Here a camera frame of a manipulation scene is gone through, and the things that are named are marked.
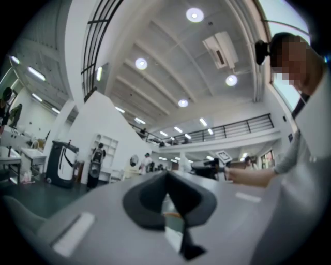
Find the black machine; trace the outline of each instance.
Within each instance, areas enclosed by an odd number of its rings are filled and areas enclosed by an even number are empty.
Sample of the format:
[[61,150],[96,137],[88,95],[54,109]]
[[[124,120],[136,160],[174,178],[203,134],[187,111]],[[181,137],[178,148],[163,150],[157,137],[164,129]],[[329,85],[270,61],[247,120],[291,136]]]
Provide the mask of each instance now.
[[106,156],[106,152],[102,148],[103,144],[100,143],[98,148],[94,148],[93,150],[88,170],[87,189],[95,188],[98,185],[102,161]]
[[46,181],[54,185],[72,188],[74,170],[79,148],[69,143],[53,141],[48,159]]

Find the ceiling beam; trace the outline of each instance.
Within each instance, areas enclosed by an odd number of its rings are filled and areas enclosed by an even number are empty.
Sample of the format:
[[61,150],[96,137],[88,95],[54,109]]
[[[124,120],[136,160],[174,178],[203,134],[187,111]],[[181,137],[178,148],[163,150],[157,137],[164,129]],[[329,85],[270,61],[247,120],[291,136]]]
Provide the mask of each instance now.
[[171,103],[173,105],[175,105],[178,108],[178,100],[173,95],[171,95],[171,93],[163,85],[161,85],[158,81],[156,81],[153,77],[151,77],[145,71],[141,71],[141,70],[137,69],[135,64],[133,62],[131,62],[130,60],[126,59],[125,64],[128,65],[129,67],[131,67],[138,74],[140,74],[143,78],[145,78],[153,86],[155,86],[158,91],[160,91],[165,97],[168,98],[168,100],[171,101]]
[[193,58],[193,56],[190,54],[190,52],[186,49],[186,47],[182,44],[182,42],[177,38],[177,36],[171,32],[170,29],[168,29],[166,26],[164,26],[160,21],[158,21],[157,19],[153,19],[152,22],[157,25],[164,33],[166,33],[170,38],[172,38],[174,40],[174,42],[177,43],[177,45],[185,52],[186,56],[190,59],[190,61],[193,63],[193,65],[195,66],[196,70],[199,72],[202,80],[204,81],[204,83],[206,84],[206,87],[208,88],[210,94],[212,96],[214,96],[214,91],[212,90],[212,88],[209,86],[206,75],[203,73],[203,71],[201,70],[200,66],[197,64],[197,62],[195,61],[195,59]]
[[40,44],[38,42],[29,40],[29,39],[25,39],[25,38],[21,38],[18,42],[19,45],[21,46],[25,46],[31,50],[34,50],[36,52],[41,52],[43,55],[59,62],[60,61],[60,55],[58,50],[50,48],[44,44]]
[[185,84],[180,75],[178,75],[176,71],[171,68],[170,65],[168,65],[164,60],[162,60],[162,58],[156,52],[154,52],[150,47],[148,47],[148,45],[146,45],[142,41],[137,40],[136,45],[149,56],[151,56],[158,64],[160,64],[169,73],[169,75],[171,75],[176,80],[176,82],[182,87],[182,89],[186,92],[186,94],[194,103],[197,102],[197,99],[195,98],[190,88]]
[[162,107],[158,102],[153,100],[150,96],[142,92],[139,88],[137,88],[135,85],[131,84],[128,80],[121,76],[117,76],[116,79],[124,84],[125,86],[129,87],[132,89],[134,92],[136,92],[139,96],[142,98],[146,99],[149,103],[151,103],[154,107],[158,108],[160,111],[162,111],[164,114],[169,115],[170,112],[166,110],[164,107]]

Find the white shirt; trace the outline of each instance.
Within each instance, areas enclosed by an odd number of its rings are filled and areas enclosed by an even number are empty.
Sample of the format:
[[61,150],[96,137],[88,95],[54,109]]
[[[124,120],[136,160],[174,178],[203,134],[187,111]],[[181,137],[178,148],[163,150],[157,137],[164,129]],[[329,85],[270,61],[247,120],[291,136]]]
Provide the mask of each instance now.
[[140,164],[139,174],[146,174],[147,167],[153,162],[153,160],[150,157],[145,157]]

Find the black object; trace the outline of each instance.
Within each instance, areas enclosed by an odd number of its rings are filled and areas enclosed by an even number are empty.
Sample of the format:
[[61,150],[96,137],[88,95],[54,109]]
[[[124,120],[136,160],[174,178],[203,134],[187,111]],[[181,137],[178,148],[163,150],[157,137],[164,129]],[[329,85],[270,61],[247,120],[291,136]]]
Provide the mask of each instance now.
[[[63,188],[72,188],[74,184],[74,161],[70,161],[67,157],[67,152],[78,153],[79,148],[70,143],[53,141],[52,150],[48,159],[46,181]],[[72,176],[69,180],[61,178],[59,173],[62,173],[64,167],[71,167]]]

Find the metal railing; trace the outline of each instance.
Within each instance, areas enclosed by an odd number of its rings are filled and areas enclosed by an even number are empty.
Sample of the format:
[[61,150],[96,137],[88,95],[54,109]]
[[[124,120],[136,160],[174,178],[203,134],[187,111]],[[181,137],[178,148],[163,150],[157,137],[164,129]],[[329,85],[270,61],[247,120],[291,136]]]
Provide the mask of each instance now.
[[214,140],[231,138],[246,134],[257,133],[259,131],[272,129],[273,127],[274,124],[270,118],[270,113],[269,113],[252,119],[210,128],[213,134],[210,134],[208,129],[205,129],[205,130],[193,131],[190,133],[188,132],[186,134],[178,135],[174,137],[175,140],[171,140],[171,138],[168,137],[162,139],[162,141],[170,145],[214,141]]
[[94,85],[96,63],[107,27],[123,0],[100,0],[92,20],[87,23],[87,35],[82,67],[84,101],[97,89]]

